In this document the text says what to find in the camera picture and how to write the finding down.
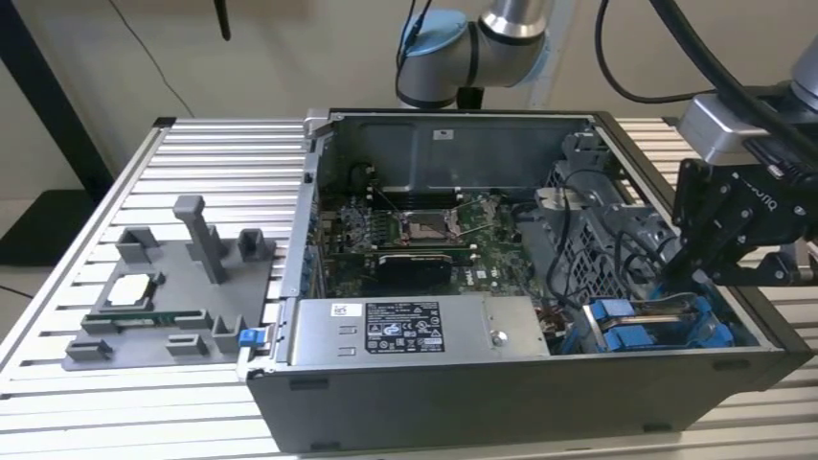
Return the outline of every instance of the aluminum extrusion table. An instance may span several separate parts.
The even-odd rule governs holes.
[[[696,152],[662,120],[620,122],[676,185],[678,163]],[[275,315],[305,154],[302,120],[179,120],[151,130],[0,346],[0,456],[294,458],[278,452],[234,364],[70,373],[61,359],[119,258],[114,242],[123,228],[150,225],[161,240],[189,238],[171,212],[181,194],[205,196],[205,216],[223,237],[258,227],[277,240],[267,293]],[[762,290],[818,349],[818,288]],[[684,433],[354,458],[577,457],[818,458],[818,358],[773,390],[732,397]]]

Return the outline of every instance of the blue latch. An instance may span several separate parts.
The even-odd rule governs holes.
[[[239,346],[259,348],[263,347],[267,342],[267,330],[266,329],[246,329],[239,334]]]

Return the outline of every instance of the motherboard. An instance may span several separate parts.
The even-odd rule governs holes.
[[[325,278],[331,298],[544,289],[516,226],[520,209],[501,192],[390,194],[334,199],[321,213]]]

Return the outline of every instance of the white sticker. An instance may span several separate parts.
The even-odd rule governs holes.
[[[363,304],[333,304],[333,316],[361,316]]]
[[[437,141],[451,141],[455,138],[454,129],[435,129],[433,131],[433,139]]]

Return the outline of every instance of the barcode sticker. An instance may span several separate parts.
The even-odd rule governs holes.
[[[361,316],[363,314],[363,304],[333,304],[333,316]]]

